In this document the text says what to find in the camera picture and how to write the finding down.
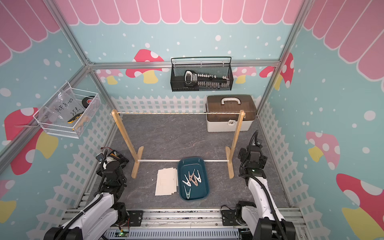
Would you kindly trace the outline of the white clothespin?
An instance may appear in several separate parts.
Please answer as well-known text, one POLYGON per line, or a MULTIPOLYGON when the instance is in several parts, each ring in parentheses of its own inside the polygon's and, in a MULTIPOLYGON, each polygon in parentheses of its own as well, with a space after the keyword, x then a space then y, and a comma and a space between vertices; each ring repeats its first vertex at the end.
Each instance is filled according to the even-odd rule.
POLYGON ((186 175, 185 175, 185 178, 186 178, 186 181, 182 180, 182 183, 184 183, 188 187, 191 187, 192 185, 189 178, 186 175))
POLYGON ((195 179, 196 179, 199 183, 202 182, 199 170, 197 170, 197 175, 195 175, 195 179))

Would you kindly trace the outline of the pink clothespin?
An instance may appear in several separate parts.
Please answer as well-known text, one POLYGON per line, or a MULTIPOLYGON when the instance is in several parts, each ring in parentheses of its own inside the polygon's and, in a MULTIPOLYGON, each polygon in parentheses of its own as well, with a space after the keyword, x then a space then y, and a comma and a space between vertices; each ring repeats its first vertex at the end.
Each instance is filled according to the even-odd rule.
POLYGON ((192 172, 192 174, 188 172, 188 178, 190 182, 193 182, 193 183, 195 182, 194 176, 195 176, 195 170, 192 172))
POLYGON ((193 183, 196 187, 199 185, 199 182, 195 179, 195 176, 194 176, 194 180, 195 180, 195 182, 193 183))

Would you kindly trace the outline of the green clothespin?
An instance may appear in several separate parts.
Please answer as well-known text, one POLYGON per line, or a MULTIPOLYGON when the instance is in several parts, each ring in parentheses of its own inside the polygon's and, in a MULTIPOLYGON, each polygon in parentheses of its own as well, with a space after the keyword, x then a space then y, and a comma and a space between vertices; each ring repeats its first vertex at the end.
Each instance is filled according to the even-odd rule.
POLYGON ((184 188, 184 193, 185 193, 185 200, 190 200, 191 199, 191 192, 192 192, 192 187, 182 184, 184 188))

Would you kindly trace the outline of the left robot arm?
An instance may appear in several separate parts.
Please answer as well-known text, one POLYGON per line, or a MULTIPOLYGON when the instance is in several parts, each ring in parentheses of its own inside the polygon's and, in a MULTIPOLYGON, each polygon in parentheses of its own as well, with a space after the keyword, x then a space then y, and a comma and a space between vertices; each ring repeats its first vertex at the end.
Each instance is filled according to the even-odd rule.
POLYGON ((111 226, 128 222, 126 206, 119 199, 127 186, 123 168, 129 161, 109 147, 102 150, 96 156, 102 180, 95 198, 71 220, 50 228, 45 240, 98 240, 111 226))

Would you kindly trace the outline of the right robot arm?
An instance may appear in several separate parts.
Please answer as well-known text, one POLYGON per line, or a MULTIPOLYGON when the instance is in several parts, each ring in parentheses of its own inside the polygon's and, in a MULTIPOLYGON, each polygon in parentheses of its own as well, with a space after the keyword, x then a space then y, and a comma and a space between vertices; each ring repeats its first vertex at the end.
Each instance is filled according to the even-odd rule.
POLYGON ((295 240, 296 228, 285 220, 268 188, 264 167, 268 160, 262 152, 262 142, 255 131, 246 148, 241 148, 239 177, 245 180, 253 201, 238 201, 235 208, 220 209, 224 226, 245 226, 240 240, 295 240))

